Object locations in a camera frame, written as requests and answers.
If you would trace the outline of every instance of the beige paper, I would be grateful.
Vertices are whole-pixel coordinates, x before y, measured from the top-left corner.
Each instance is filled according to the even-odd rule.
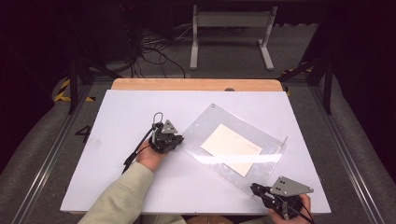
[[[235,156],[235,155],[260,155],[262,148],[248,141],[243,136],[227,128],[223,124],[206,139],[201,145],[213,156]],[[253,165],[253,162],[224,162],[238,174],[245,177]]]

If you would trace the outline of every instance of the white tabletop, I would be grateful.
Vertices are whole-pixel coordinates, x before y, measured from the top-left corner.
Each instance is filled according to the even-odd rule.
[[[288,146],[268,183],[280,175],[298,181],[310,194],[313,213],[330,213],[323,188],[283,91],[107,91],[90,138],[61,206],[62,211],[88,211],[96,198],[123,169],[123,162],[150,128],[153,115],[163,112],[178,133],[216,104],[272,135],[289,137]],[[143,213],[266,214],[252,200],[183,151],[183,144],[163,161],[144,201]]]

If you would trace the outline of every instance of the beige sleeve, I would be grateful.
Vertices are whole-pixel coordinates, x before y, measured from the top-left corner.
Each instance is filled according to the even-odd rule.
[[[79,223],[133,223],[142,211],[153,177],[147,167],[134,162],[108,186]]]

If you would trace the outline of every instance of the white metal frame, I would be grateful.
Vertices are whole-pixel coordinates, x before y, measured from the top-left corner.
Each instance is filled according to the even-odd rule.
[[[263,39],[259,39],[259,47],[262,57],[269,71],[274,70],[270,54],[267,49],[268,39],[274,24],[277,7],[272,7],[271,11],[261,12],[208,12],[198,11],[197,6],[193,6],[192,13],[192,48],[190,69],[198,68],[198,27],[264,27]]]

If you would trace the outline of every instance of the clear plastic sheet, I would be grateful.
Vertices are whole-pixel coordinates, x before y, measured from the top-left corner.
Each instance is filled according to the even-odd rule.
[[[211,155],[202,148],[202,145],[222,125],[260,147],[262,151],[257,155]],[[183,133],[183,137],[185,139],[183,151],[189,153],[200,163],[248,196],[252,194],[250,190],[252,183],[267,184],[271,173],[286,148],[284,143],[287,139],[285,136],[284,141],[279,141],[215,104],[210,105],[204,111]],[[238,174],[227,165],[238,162],[243,162],[244,164],[252,163],[245,176]]]

